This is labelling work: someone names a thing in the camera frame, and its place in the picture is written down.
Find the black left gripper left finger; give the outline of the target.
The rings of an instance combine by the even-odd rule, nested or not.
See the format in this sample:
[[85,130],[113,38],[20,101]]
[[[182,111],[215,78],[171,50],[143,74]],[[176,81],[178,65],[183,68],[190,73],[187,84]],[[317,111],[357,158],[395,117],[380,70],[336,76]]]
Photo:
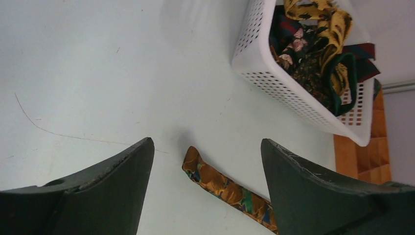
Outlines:
[[0,193],[3,235],[135,235],[154,160],[146,137],[41,187]]

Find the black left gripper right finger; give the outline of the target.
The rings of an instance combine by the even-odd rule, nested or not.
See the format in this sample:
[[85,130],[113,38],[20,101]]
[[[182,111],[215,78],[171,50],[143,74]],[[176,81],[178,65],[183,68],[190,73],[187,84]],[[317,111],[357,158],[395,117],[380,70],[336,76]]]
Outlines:
[[412,235],[415,188],[354,179],[261,142],[268,191],[281,235]]

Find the orange compartment tray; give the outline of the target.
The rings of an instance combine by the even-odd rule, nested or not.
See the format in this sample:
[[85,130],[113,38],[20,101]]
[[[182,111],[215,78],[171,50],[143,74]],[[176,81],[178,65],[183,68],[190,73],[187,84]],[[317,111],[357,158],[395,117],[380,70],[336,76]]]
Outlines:
[[371,138],[365,147],[334,136],[336,172],[374,184],[392,180],[383,92],[373,102]]

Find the dark floral patterned tie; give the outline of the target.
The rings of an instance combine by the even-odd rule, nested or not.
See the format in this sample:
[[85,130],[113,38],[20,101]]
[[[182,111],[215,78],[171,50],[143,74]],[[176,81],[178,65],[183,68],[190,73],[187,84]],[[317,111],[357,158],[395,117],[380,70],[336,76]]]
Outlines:
[[207,164],[194,146],[188,148],[182,170],[191,181],[205,191],[244,213],[272,233],[278,234],[271,202]]

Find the white plastic mesh basket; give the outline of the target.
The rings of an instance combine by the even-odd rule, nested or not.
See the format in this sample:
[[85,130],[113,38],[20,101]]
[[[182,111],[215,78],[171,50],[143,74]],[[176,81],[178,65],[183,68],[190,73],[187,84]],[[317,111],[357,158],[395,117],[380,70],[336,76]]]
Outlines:
[[304,122],[319,130],[367,146],[371,138],[375,78],[357,84],[354,108],[334,116],[281,68],[269,49],[272,19],[281,0],[251,0],[232,58],[232,69],[263,93],[279,101]]

